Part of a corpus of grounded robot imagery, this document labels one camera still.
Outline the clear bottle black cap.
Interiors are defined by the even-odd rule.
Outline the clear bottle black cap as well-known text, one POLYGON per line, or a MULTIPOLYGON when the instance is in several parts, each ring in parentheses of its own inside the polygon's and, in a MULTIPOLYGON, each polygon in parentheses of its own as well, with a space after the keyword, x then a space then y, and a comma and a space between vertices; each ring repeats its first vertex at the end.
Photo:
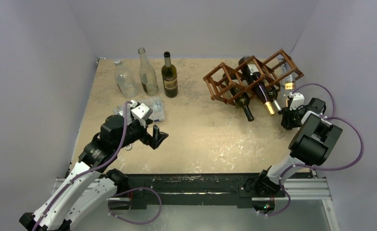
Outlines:
MULTIPOLYGON (((282 71, 282 74, 286 74, 289 70, 291 70, 290 65, 288 63, 284 63, 280 66, 280 69, 282 71)), ((290 92, 292 92, 296 88, 296 73, 292 72, 288 76, 284 77, 280 81, 280 104, 281 107, 287 107, 287 100, 288 100, 288 95, 290 92)))

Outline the clear glass bottle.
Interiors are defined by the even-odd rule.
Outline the clear glass bottle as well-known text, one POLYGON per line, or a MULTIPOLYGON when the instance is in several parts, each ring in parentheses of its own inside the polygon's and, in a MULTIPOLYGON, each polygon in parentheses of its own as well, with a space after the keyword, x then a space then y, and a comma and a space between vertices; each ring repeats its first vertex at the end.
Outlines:
POLYGON ((138 54, 140 60, 139 78, 143 90, 147 95, 154 96, 159 90, 154 68, 150 64, 146 55, 146 50, 143 47, 138 48, 138 54))
POLYGON ((121 60, 114 61, 114 66, 114 79, 120 92, 125 97, 135 97, 138 94, 138 87, 132 71, 129 70, 121 60))

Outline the dark bottle silver cap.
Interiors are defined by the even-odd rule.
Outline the dark bottle silver cap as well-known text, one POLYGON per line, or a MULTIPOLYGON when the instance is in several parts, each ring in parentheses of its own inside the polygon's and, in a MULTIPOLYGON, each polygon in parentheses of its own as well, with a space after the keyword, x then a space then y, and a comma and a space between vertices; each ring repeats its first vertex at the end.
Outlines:
POLYGON ((178 94, 177 70, 171 63, 171 54, 165 51, 163 54, 164 66, 161 69, 165 95, 174 98, 178 94))

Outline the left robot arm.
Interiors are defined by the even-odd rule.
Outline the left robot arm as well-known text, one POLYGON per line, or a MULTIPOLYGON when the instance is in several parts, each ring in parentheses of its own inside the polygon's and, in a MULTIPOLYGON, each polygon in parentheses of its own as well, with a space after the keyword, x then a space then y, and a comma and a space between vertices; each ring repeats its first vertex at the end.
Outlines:
POLYGON ((72 231, 106 199, 131 192, 124 173, 106 168, 122 148, 136 141, 154 150, 160 146, 169 135, 158 126, 150 135, 151 122, 146 116, 136 116, 130 124, 123 115, 107 117, 57 191, 39 209, 24 213, 19 223, 28 231, 72 231))

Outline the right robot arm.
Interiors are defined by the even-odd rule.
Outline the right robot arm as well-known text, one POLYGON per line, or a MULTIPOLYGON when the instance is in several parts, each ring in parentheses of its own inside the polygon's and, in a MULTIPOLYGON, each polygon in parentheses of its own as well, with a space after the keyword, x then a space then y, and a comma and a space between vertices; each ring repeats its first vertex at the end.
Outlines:
POLYGON ((258 176, 247 179, 239 187, 243 197, 274 196, 297 171, 318 167, 328 159, 343 130, 322 118, 325 110, 326 104, 319 98, 312 98, 307 105, 296 110, 282 110, 282 125, 299 129, 289 144, 290 153, 258 176))

